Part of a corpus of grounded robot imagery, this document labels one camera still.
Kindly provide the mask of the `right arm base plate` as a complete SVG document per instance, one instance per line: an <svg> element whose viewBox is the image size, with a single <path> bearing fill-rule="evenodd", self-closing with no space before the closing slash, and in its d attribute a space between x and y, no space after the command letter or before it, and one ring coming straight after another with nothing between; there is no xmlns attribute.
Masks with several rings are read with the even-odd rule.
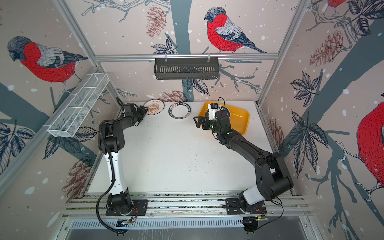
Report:
<svg viewBox="0 0 384 240"><path fill-rule="evenodd" d="M265 202L259 202L253 205L249 205L242 199L225 199L225 204L222 205L223 209L226 209L228 215L266 215L267 210Z"/></svg>

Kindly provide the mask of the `green lettered plate back centre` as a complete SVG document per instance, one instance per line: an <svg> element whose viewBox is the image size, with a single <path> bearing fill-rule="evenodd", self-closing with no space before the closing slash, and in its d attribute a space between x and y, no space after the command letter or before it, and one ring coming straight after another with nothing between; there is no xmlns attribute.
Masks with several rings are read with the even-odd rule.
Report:
<svg viewBox="0 0 384 240"><path fill-rule="evenodd" d="M187 103L178 102L169 107L168 114L171 118L181 120L187 118L191 114L191 107Z"/></svg>

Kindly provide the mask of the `orange sunburst plate back left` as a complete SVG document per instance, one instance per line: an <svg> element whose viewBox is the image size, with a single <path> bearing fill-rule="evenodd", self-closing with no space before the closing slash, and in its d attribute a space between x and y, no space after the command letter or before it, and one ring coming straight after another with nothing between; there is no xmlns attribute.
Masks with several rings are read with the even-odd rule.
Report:
<svg viewBox="0 0 384 240"><path fill-rule="evenodd" d="M157 115L164 110L165 103L160 99L152 99L146 101L144 107L148 109L147 115Z"/></svg>

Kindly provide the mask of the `horizontal aluminium frame bar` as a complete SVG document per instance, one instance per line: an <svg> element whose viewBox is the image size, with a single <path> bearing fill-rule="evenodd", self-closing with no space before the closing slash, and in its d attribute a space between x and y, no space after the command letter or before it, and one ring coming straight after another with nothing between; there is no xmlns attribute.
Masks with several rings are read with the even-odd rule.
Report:
<svg viewBox="0 0 384 240"><path fill-rule="evenodd" d="M211 59L218 58L219 60L278 60L278 53L241 53L241 54L176 54L176 55L95 55L94 60L97 63L104 62L150 62L155 59Z"/></svg>

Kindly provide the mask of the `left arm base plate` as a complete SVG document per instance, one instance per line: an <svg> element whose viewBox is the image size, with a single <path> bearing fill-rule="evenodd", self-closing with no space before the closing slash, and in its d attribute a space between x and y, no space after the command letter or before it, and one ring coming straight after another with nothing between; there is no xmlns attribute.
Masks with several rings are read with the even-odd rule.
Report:
<svg viewBox="0 0 384 240"><path fill-rule="evenodd" d="M122 217L122 216L145 216L148 207L148 200L130 200L130 201L114 201L107 203L106 216Z"/></svg>

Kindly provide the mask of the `yellow plastic bin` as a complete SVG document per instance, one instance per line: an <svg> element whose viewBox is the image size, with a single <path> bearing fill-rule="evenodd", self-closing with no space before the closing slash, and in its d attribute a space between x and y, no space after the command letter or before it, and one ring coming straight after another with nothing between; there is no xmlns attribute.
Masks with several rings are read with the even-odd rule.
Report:
<svg viewBox="0 0 384 240"><path fill-rule="evenodd" d="M214 101L207 101L204 103L198 116L205 117L208 105L214 103ZM250 120L250 113L247 110L234 107L231 105L225 105L230 113L230 124L234 130L239 132L241 135L245 135L248 130L248 124Z"/></svg>

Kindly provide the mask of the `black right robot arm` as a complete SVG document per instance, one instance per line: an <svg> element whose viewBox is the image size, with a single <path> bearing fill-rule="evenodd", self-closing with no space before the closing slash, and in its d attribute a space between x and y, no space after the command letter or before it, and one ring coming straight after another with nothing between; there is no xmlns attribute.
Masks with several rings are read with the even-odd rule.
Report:
<svg viewBox="0 0 384 240"><path fill-rule="evenodd" d="M246 140L234 130L226 111L218 110L215 117L194 117L197 128L211 130L220 144L245 158L255 169L256 185L239 194L234 209L244 214L261 212L257 204L276 199L294 187L287 164L280 153L270 153Z"/></svg>

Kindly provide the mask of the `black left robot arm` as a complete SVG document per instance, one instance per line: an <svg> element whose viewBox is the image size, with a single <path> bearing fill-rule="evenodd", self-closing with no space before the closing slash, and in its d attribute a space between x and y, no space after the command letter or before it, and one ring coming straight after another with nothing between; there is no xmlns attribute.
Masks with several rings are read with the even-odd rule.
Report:
<svg viewBox="0 0 384 240"><path fill-rule="evenodd" d="M99 150L104 154L109 171L110 186L100 196L100 201L107 196L106 216L142 216L145 214L147 201L133 201L127 184L124 183L124 174L121 172L122 161L119 151L125 146L124 130L138 126L148 108L134 103L121 104L121 116L115 120L102 121L99 127Z"/></svg>

